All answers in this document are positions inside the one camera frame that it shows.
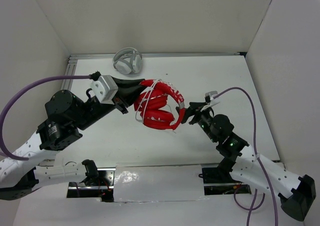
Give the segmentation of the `red headphones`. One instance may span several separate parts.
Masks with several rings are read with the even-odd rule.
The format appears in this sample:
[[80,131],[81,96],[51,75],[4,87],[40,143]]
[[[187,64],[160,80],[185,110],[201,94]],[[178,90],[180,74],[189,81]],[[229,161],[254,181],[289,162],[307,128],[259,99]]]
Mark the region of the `red headphones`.
[[[140,114],[139,122],[157,130],[176,130],[186,111],[180,91],[161,79],[144,80],[141,84],[148,90],[141,93],[133,104],[136,114]],[[172,112],[163,110],[169,96],[178,104],[178,119],[175,119]]]

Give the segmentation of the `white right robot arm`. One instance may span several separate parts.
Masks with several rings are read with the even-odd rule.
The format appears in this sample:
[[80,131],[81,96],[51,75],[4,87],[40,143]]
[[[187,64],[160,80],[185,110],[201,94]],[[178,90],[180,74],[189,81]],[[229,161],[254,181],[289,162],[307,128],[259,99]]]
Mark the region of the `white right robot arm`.
[[198,124],[223,156],[219,163],[220,180],[243,182],[274,197],[291,218],[304,221],[315,198],[315,181],[299,176],[277,165],[265,156],[254,154],[253,146],[233,132],[234,125],[226,115],[213,116],[205,102],[191,102],[183,122]]

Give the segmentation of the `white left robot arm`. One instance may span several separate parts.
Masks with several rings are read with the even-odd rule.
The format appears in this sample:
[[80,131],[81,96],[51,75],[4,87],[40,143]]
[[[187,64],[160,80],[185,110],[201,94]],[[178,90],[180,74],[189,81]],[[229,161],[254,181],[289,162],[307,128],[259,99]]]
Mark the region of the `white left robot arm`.
[[98,74],[89,75],[89,79],[94,96],[83,101],[69,90],[56,92],[45,104],[47,119],[26,143],[0,162],[2,200],[20,199],[42,187],[63,182],[101,182],[98,168],[90,159],[57,167],[43,165],[113,110],[126,114],[145,89],[141,79],[123,80]]

